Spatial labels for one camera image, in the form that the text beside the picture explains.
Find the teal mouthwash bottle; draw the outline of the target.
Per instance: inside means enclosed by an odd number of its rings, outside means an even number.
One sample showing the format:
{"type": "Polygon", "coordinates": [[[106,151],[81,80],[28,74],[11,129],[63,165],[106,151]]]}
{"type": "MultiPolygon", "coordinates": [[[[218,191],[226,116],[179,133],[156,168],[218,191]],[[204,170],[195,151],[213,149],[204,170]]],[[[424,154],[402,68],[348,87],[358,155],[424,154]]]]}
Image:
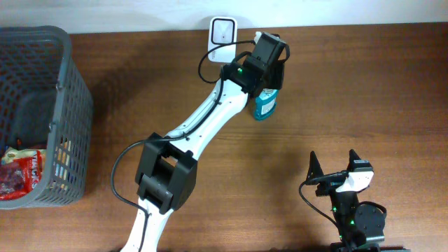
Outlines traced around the teal mouthwash bottle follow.
{"type": "Polygon", "coordinates": [[[253,116],[256,120],[265,120],[273,114],[277,106],[278,93],[278,90],[265,88],[255,98],[255,111],[253,116]]]}

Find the yellow wet wipes pack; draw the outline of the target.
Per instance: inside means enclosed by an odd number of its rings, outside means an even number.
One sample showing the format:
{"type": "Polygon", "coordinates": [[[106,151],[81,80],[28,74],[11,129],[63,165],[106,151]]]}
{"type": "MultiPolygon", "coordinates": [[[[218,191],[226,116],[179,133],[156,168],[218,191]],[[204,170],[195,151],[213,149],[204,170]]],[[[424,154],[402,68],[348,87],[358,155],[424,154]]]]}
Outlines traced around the yellow wet wipes pack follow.
{"type": "MultiPolygon", "coordinates": [[[[20,159],[20,158],[41,158],[42,161],[42,177],[43,178],[43,172],[46,166],[46,154],[47,150],[42,148],[28,148],[28,149],[14,149],[12,147],[9,147],[6,152],[4,153],[3,157],[1,158],[1,165],[6,165],[11,163],[14,160],[20,159]]],[[[71,158],[67,153],[64,153],[62,148],[57,148],[56,150],[56,158],[58,161],[62,161],[65,165],[71,164],[71,158]]],[[[55,168],[55,175],[61,179],[72,181],[72,175],[70,174],[69,170],[67,168],[63,168],[61,164],[56,164],[55,168]]]]}

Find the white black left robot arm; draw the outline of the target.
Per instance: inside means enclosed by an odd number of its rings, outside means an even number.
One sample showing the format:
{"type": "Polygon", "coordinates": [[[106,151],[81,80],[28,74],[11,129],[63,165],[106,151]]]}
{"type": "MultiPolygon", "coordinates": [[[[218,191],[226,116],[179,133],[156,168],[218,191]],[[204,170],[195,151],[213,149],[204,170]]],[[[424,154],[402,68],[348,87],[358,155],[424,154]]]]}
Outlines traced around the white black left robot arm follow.
{"type": "Polygon", "coordinates": [[[135,175],[136,219],[124,251],[156,251],[169,217],[192,194],[200,155],[221,128],[264,89],[280,90],[290,48],[277,34],[258,31],[251,52],[237,55],[220,68],[204,102],[165,136],[153,133],[126,149],[142,146],[135,175]]]}

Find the red snack bag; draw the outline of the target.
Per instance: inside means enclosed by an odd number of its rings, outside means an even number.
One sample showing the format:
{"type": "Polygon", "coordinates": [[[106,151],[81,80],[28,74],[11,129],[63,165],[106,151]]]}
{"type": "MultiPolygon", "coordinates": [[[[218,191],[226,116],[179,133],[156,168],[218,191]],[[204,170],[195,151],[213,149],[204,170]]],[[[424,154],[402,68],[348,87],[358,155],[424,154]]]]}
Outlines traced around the red snack bag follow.
{"type": "Polygon", "coordinates": [[[1,165],[1,201],[16,200],[30,193],[42,177],[39,157],[24,157],[1,165]]]}

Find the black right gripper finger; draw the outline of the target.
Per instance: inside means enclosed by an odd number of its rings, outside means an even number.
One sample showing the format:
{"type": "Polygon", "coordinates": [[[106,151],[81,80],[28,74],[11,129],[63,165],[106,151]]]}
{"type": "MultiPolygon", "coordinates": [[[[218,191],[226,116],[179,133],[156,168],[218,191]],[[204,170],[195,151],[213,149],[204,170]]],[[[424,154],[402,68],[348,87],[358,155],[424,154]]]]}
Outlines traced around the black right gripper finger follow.
{"type": "Polygon", "coordinates": [[[363,163],[361,162],[361,158],[358,156],[354,149],[351,149],[349,151],[348,170],[350,172],[353,172],[355,169],[361,167],[362,165],[363,163]]]}
{"type": "Polygon", "coordinates": [[[309,168],[305,180],[306,185],[316,185],[323,177],[323,171],[314,151],[309,156],[309,168]]]}

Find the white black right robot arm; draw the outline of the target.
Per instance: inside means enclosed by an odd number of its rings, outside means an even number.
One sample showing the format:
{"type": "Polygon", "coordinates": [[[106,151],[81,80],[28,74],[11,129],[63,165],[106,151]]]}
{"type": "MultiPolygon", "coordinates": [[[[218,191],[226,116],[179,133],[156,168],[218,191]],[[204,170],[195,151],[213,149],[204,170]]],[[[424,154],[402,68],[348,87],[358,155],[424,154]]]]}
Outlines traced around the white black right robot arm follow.
{"type": "Polygon", "coordinates": [[[373,166],[353,149],[349,151],[347,168],[331,174],[324,174],[315,152],[310,153],[307,176],[300,185],[316,186],[317,197],[329,196],[333,217],[317,209],[306,197],[302,200],[337,228],[340,241],[330,245],[331,251],[381,250],[387,210],[380,204],[358,200],[358,193],[369,187],[373,176],[373,166]]]}

